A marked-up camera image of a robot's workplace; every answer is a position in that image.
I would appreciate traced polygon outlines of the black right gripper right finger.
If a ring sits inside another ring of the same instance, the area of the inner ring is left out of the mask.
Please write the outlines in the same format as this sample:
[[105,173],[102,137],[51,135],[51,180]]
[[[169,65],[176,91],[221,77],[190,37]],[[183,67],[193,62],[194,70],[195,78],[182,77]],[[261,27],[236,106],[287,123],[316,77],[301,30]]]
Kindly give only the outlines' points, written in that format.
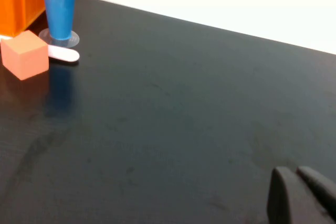
[[299,166],[296,173],[329,215],[335,216],[335,182],[308,166]]

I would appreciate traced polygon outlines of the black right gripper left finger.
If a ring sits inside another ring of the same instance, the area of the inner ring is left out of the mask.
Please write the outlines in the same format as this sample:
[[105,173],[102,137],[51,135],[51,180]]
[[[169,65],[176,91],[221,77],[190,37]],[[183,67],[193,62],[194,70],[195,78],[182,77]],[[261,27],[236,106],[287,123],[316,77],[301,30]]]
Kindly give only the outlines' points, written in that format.
[[271,173],[267,216],[269,223],[335,223],[296,171],[282,166]]

